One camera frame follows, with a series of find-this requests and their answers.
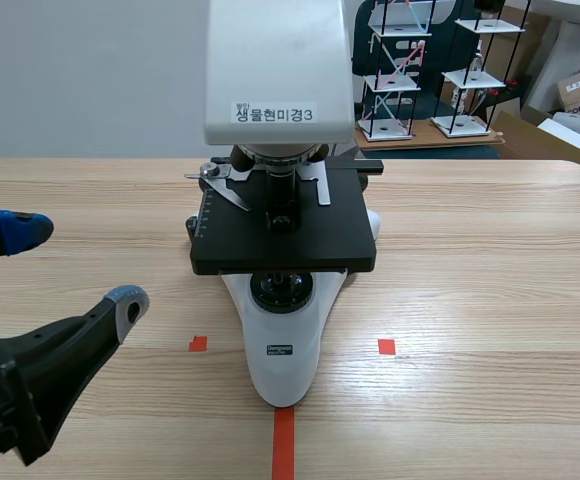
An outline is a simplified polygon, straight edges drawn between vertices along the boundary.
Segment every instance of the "white object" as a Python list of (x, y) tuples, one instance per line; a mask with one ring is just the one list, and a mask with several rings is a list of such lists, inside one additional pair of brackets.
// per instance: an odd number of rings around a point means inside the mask
[(568, 127), (548, 118), (539, 125), (539, 128), (580, 149), (580, 135)]
[(552, 119), (580, 135), (580, 115), (575, 115), (574, 113), (558, 112), (554, 114)]
[[(368, 25), (378, 35), (384, 37), (426, 36), (427, 23), (430, 19), (433, 2), (388, 3), (386, 12), (386, 28), (382, 35), (383, 12), (386, 3), (379, 4), (372, 11)], [(437, 0), (434, 8), (433, 24), (446, 21), (452, 13), (455, 0)]]
[[(372, 235), (381, 228), (378, 214), (368, 211)], [(250, 274), (224, 275), (235, 303), (255, 389), (275, 407), (289, 407), (308, 392), (319, 364), (321, 336), (332, 305), (347, 277), (344, 273), (313, 273), (313, 291), (307, 305), (294, 313), (274, 314), (252, 299)], [(292, 354), (269, 355), (269, 348)]]
[(503, 20), (482, 18), (477, 25), (476, 20), (455, 20), (455, 22), (463, 28), (470, 30), (473, 33), (518, 33), (525, 32), (524, 29), (519, 28), (511, 23)]
[(462, 90), (469, 90), (474, 88), (480, 89), (505, 87), (503, 82), (500, 82), (485, 71), (481, 72), (479, 70), (475, 70), (468, 73), (468, 80), (465, 83), (463, 83), (463, 79), (466, 78), (465, 68), (463, 70), (456, 70), (454, 72), (445, 72), (443, 76)]
[(376, 75), (367, 75), (364, 79), (373, 92), (414, 92), (421, 90), (410, 76), (403, 74), (397, 74), (393, 77), (390, 77), (390, 74), (381, 75), (377, 89), (374, 88), (377, 81)]
[[(206, 73), (208, 144), (301, 150), (352, 140), (350, 44), (341, 0), (211, 0)], [(318, 123), (232, 123), (233, 104), (253, 102), (316, 104)]]
[(386, 25), (385, 30), (381, 25), (370, 25), (374, 33), (383, 38), (394, 37), (430, 37), (432, 34), (422, 32), (418, 25)]
[(359, 120), (359, 127), (369, 142), (386, 140), (410, 140), (412, 134), (408, 129), (394, 118), (377, 119), (372, 124), (372, 136), (370, 136), (370, 120)]
[[(525, 8), (522, 0), (506, 5)], [(545, 54), (537, 54), (531, 65), (538, 75), (526, 101), (547, 112), (560, 107), (557, 82), (580, 71), (580, 0), (532, 0), (531, 10), (553, 18), (543, 38)]]
[(486, 127), (481, 125), (475, 117), (470, 115), (457, 115), (450, 133), (450, 126), (452, 125), (452, 116), (449, 117), (434, 117), (431, 118), (439, 130), (448, 138), (455, 137), (478, 137), (490, 134), (491, 130), (486, 130)]

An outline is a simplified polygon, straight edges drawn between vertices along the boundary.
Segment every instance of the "red tape marker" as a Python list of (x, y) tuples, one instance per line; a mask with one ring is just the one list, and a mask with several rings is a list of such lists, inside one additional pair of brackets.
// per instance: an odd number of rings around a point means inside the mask
[(397, 348), (394, 345), (394, 340), (379, 339), (379, 354), (396, 355)]
[(274, 412), (272, 480), (294, 480), (294, 408)]
[(189, 352), (205, 352), (208, 349), (208, 337), (197, 337), (188, 344)]

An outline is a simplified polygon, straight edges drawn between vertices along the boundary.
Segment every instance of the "microscope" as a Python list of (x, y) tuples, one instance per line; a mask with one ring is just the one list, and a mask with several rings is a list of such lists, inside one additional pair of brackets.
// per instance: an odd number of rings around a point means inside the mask
[(366, 209), (381, 161), (328, 157), (352, 141), (350, 43), (341, 0), (212, 0), (206, 141), (233, 145), (199, 173), (188, 219), (197, 275), (219, 275), (243, 326), (252, 382), (275, 407), (307, 393), (346, 277), (374, 269)]
[[(345, 279), (374, 269), (381, 220), (363, 192), (383, 164), (328, 156), (354, 130), (342, 0), (209, 7), (206, 140), (233, 149), (186, 176), (203, 192), (186, 221), (190, 260), (197, 275), (225, 283), (257, 392), (288, 407), (310, 388)], [(46, 217), (0, 211), (0, 256), (36, 248), (52, 231)], [(16, 449), (30, 465), (52, 448), (148, 305), (139, 287), (119, 287), (82, 316), (0, 339), (0, 454)]]

